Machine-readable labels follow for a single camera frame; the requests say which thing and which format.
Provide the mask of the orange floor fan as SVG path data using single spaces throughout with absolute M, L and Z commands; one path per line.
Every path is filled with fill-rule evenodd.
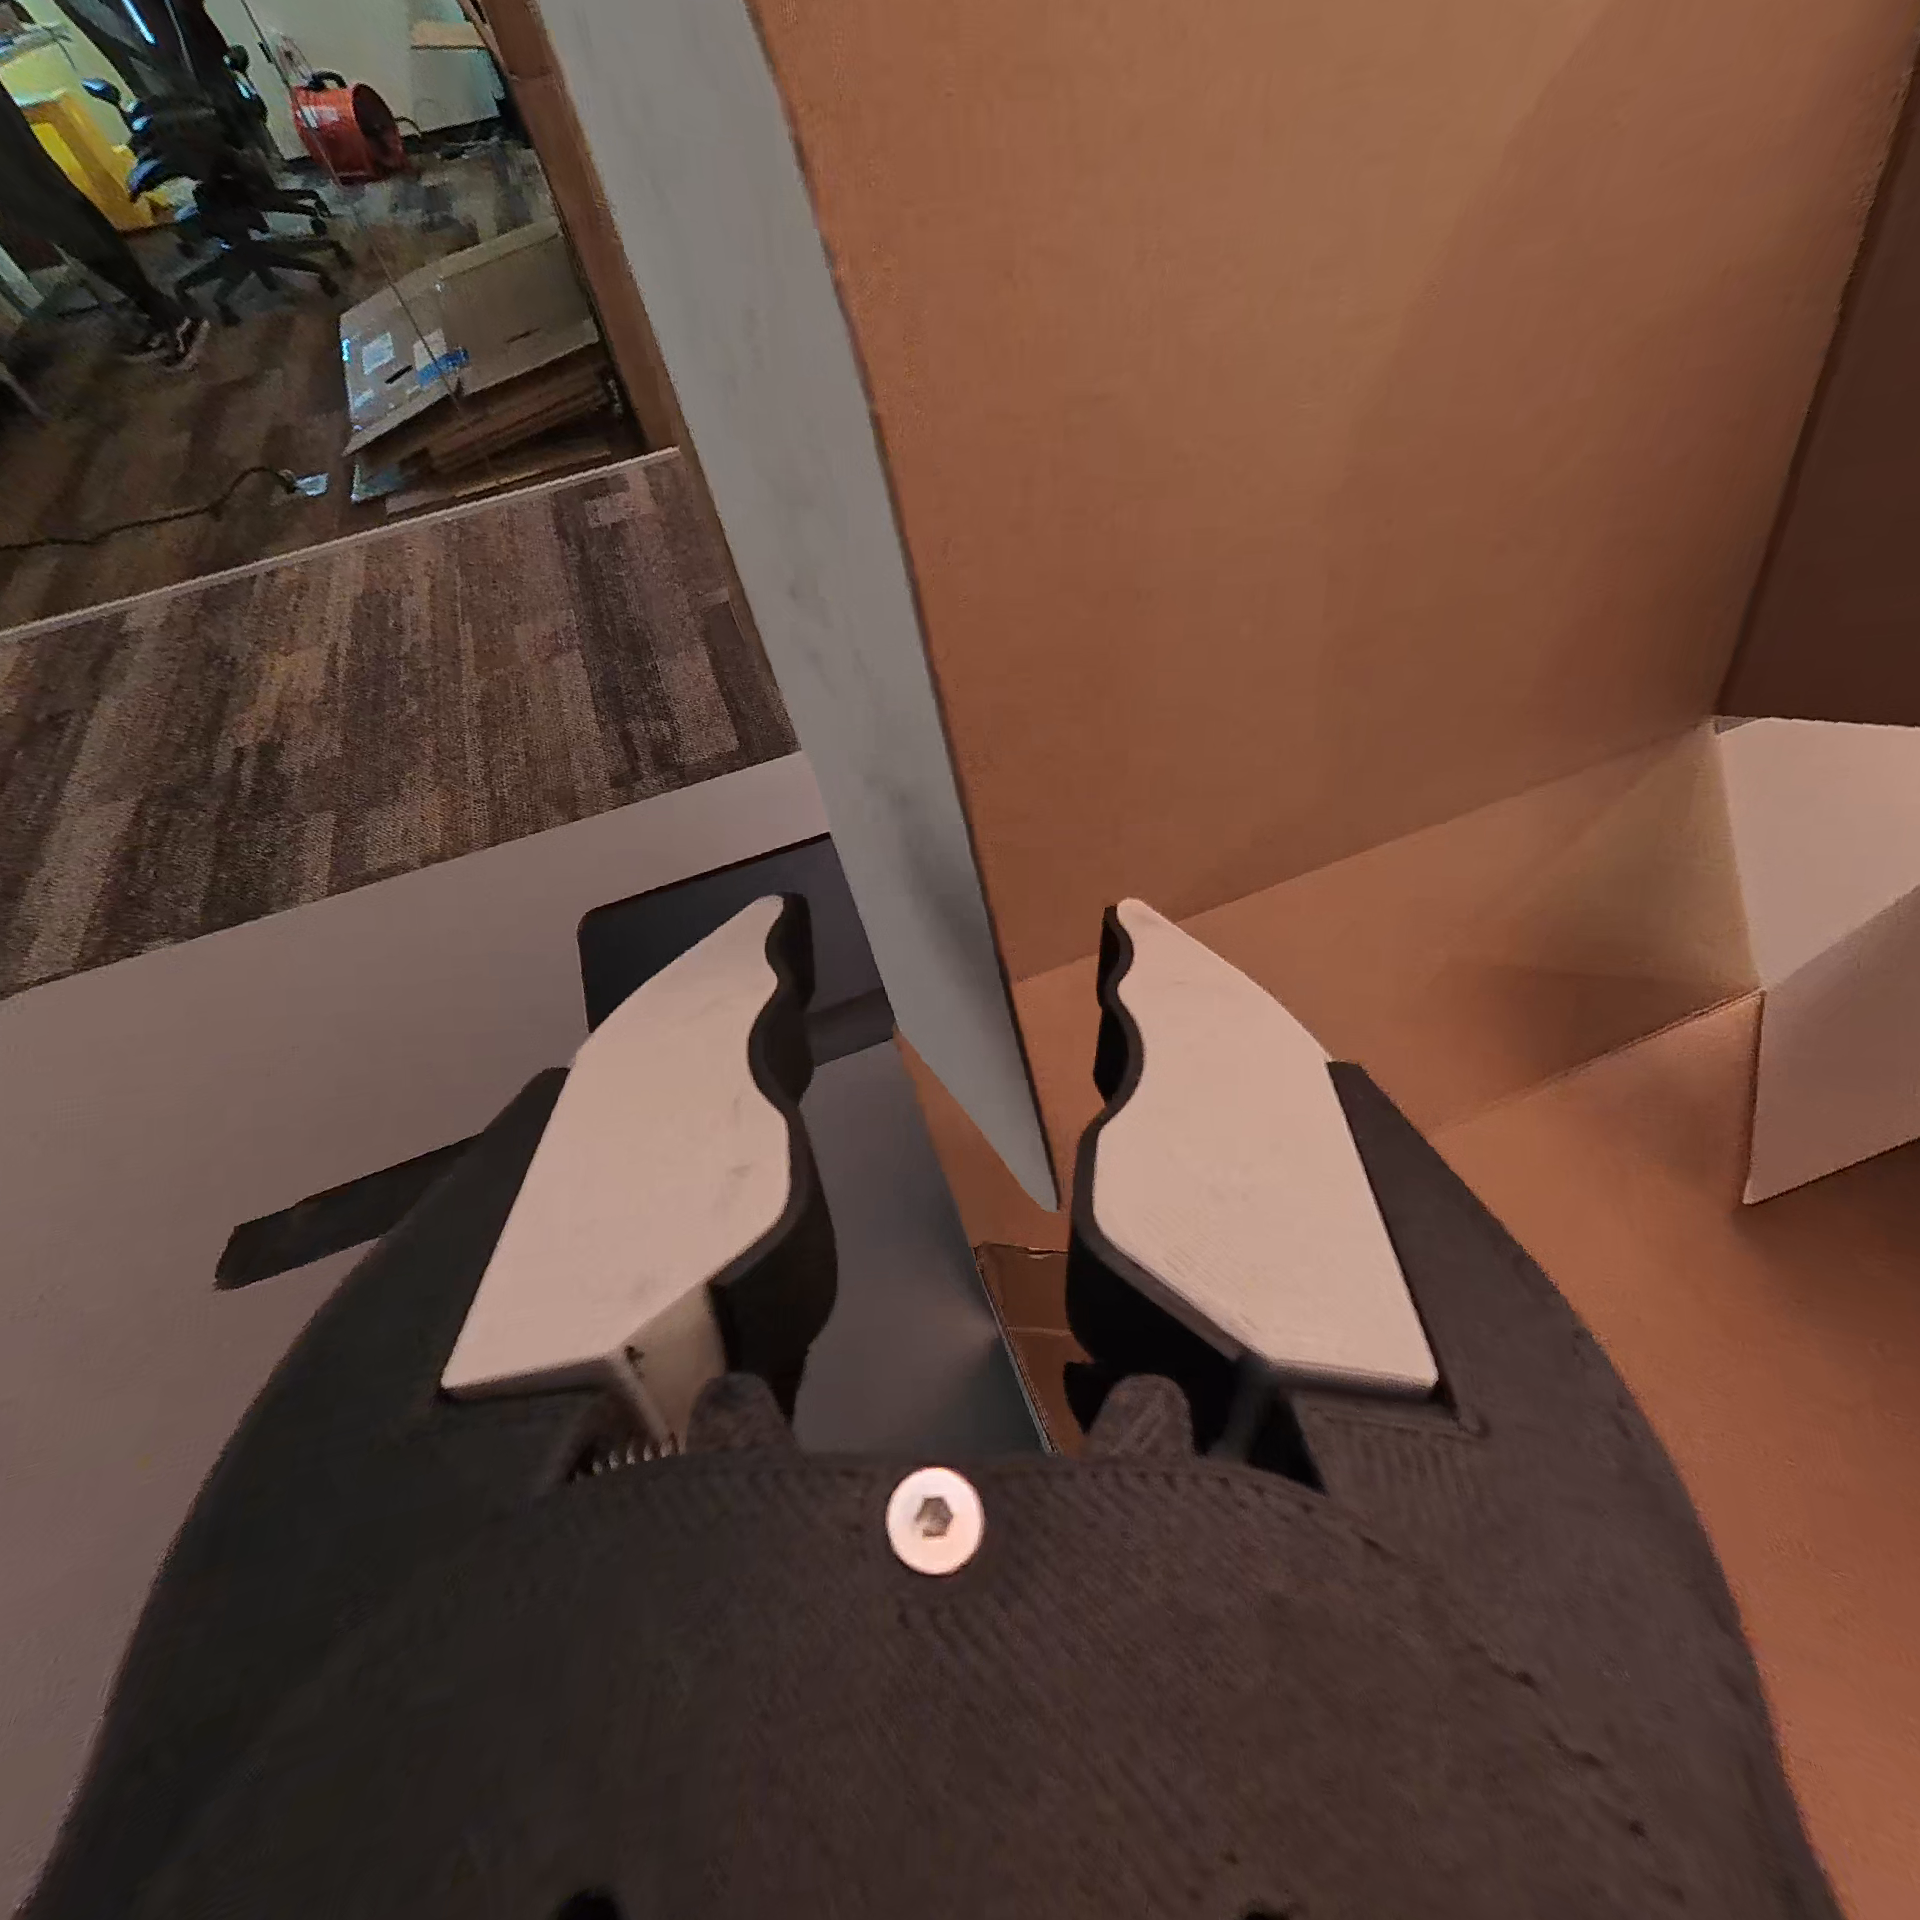
M 330 178 L 376 182 L 411 168 L 401 127 L 368 82 L 312 70 L 294 86 L 291 108 L 307 154 Z

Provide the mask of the large brown cardboard box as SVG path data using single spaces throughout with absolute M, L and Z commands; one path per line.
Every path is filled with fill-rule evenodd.
M 530 3 L 1093 1427 L 542 1500 L 515 1918 L 1916 1918 L 1916 1138 L 1746 1201 L 1718 730 L 1914 3 Z M 1070 1334 L 1099 939 L 1335 1060 L 1424 1401 Z

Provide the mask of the small white box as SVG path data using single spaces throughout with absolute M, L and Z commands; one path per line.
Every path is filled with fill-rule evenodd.
M 1746 1201 L 1916 1138 L 1916 730 L 1718 730 L 1762 983 Z

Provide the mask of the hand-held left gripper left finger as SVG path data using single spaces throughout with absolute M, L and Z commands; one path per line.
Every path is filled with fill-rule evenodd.
M 805 1127 L 811 910 L 765 894 L 644 980 L 576 1054 L 451 1343 L 460 1401 L 592 1390 L 684 1450 L 709 1383 L 796 1422 L 836 1302 Z

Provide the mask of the flattened cardboard boxes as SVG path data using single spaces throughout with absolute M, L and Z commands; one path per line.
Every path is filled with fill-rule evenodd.
M 618 418 L 611 354 L 554 216 L 399 275 L 338 319 L 357 506 L 438 506 L 564 464 Z

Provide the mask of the black office chair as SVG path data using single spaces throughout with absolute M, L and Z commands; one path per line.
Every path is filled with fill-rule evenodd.
M 247 287 L 284 292 L 287 275 L 311 275 L 322 296 L 338 296 L 338 265 L 354 253 L 333 236 L 333 210 L 317 191 L 281 178 L 265 102 L 251 81 L 251 53 L 237 42 L 182 42 L 185 65 L 131 96 L 115 81 L 85 81 L 95 102 L 110 108 L 131 132 L 131 199 L 185 182 L 193 206 L 175 222 L 175 245 L 196 265 L 175 292 L 210 292 L 221 323 L 237 325 L 234 298 Z

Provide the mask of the yellow cabinet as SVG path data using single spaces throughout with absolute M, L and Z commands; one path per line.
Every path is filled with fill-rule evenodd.
M 59 81 L 49 65 L 20 70 L 5 63 L 5 94 L 36 132 L 56 168 L 98 206 L 118 232 L 146 232 L 175 227 L 179 206 L 165 193 L 138 197 L 134 154 L 107 127 L 107 108 L 85 94 L 81 81 Z

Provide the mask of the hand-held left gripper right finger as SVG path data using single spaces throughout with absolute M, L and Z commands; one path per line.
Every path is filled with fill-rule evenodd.
M 1202 1412 L 1244 1383 L 1432 1400 L 1428 1330 L 1320 1037 L 1142 901 L 1106 910 L 1097 1002 L 1068 1279 L 1087 1364 L 1163 1371 Z

